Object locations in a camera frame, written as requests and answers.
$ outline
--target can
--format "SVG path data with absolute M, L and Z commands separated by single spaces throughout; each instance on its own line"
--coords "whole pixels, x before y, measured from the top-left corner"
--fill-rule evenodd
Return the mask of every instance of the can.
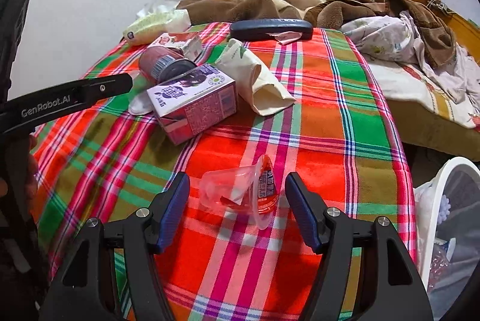
M 148 81 L 160 84 L 197 65 L 179 53 L 163 46 L 148 47 L 138 61 L 138 67 Z

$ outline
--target pink carton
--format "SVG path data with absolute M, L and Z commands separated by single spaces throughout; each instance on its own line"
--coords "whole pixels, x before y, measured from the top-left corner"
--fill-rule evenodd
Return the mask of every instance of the pink carton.
M 202 40 L 198 32 L 180 32 L 179 34 L 165 32 L 148 47 L 155 46 L 169 48 L 190 61 L 195 61 L 203 52 Z
M 175 145 L 237 112 L 235 81 L 208 64 L 150 88 L 147 94 Z

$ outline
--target blue gripper pad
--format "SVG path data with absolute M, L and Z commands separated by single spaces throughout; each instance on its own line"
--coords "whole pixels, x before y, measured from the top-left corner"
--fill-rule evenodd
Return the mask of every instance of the blue gripper pad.
M 297 221 L 303 242 L 316 253 L 322 245 L 318 238 L 317 220 L 305 201 L 292 173 L 285 179 L 285 195 Z
M 182 218 L 182 213 L 190 193 L 190 179 L 188 175 L 183 172 L 178 173 L 169 189 L 165 192 L 171 192 L 172 195 L 160 220 L 157 240 L 157 247 L 160 252 L 163 252 L 172 243 Z

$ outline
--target purple carton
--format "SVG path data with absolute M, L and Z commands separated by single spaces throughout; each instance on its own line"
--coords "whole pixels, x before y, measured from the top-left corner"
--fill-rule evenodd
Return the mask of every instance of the purple carton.
M 235 81 L 208 64 L 150 88 L 147 94 L 175 145 L 237 112 Z

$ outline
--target plaid tablecloth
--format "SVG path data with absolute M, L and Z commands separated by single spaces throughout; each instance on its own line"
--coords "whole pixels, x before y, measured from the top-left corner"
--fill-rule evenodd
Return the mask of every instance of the plaid tablecloth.
M 229 25 L 195 27 L 205 48 L 200 63 L 223 50 Z M 415 257 L 414 200 L 409 169 L 392 117 L 354 45 L 336 31 L 280 46 L 246 43 L 297 103 L 263 118 L 240 100 L 238 113 L 175 147 L 152 116 L 126 112 L 128 96 L 58 119 L 39 130 L 39 191 L 33 214 L 55 273 L 71 238 L 92 216 L 123 219 L 148 206 L 178 171 L 190 176 L 188 206 L 173 244 L 157 256 L 158 273 L 177 320 L 295 320 L 320 257 L 305 246 L 282 194 L 274 220 L 258 231 L 244 216 L 223 216 L 199 204 L 205 171 L 255 163 L 269 154 L 283 189 L 297 171 L 327 205 L 351 217 L 386 215 Z M 86 75 L 135 71 L 144 47 L 119 44 Z M 359 269 L 353 252 L 342 318 L 351 315 Z M 130 301 L 122 252 L 115 256 L 124 314 Z

